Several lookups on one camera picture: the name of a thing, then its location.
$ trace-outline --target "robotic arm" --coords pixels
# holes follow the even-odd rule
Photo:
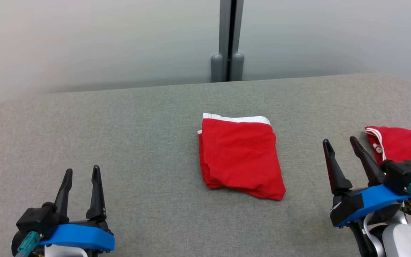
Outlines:
[[[385,161],[378,167],[355,137],[350,137],[350,143],[369,187],[352,189],[325,139],[323,149],[334,195],[333,226],[352,230],[362,257],[411,257],[411,226],[406,219],[406,214],[411,215],[411,161]]]
[[[115,238],[106,222],[106,205],[98,165],[93,167],[91,182],[93,191],[87,219],[70,222],[67,200],[72,187],[72,169],[68,169],[55,203],[46,202],[41,208],[29,208],[17,221],[19,231],[12,240],[13,256],[98,257],[100,253],[113,251]],[[32,237],[31,242],[36,243],[26,250],[24,246]]]

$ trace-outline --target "gray table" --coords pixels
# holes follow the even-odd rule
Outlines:
[[[208,190],[196,131],[202,112],[264,115],[277,135],[281,202]],[[34,96],[0,104],[0,256],[15,223],[53,201],[74,170],[68,215],[85,218],[101,166],[116,251],[105,256],[358,256],[352,232],[329,219],[321,141],[366,186],[348,137],[366,125],[411,128],[411,86],[387,75],[162,86]]]

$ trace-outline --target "red fabric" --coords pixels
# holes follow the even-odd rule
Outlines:
[[[367,133],[367,138],[374,147],[375,159],[379,165],[383,162],[383,151],[388,160],[411,161],[411,130],[400,127],[369,127],[378,130],[381,134],[380,143],[376,136]]]
[[[269,124],[203,119],[199,160],[208,188],[231,187],[272,200],[285,194]]]

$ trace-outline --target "blue plastic mount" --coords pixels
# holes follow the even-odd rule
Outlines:
[[[378,185],[362,190],[358,194],[362,195],[362,202],[364,207],[350,215],[344,221],[339,223],[336,227],[344,227],[348,222],[355,221],[366,216],[369,213],[381,210],[388,207],[396,201],[406,200],[409,195],[397,195],[385,185]]]
[[[58,226],[50,240],[40,241],[39,244],[113,251],[115,249],[115,238],[113,235],[96,227],[63,224]]]

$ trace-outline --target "gray fabric surface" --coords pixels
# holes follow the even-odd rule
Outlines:
[[[202,112],[266,116],[277,135],[281,202],[208,190],[196,131]],[[388,75],[341,75],[35,96],[0,104],[0,256],[15,223],[53,201],[74,170],[68,215],[85,218],[101,166],[116,250],[105,256],[358,256],[329,219],[328,138],[355,187],[366,176],[348,137],[366,125],[411,129],[411,86]]]

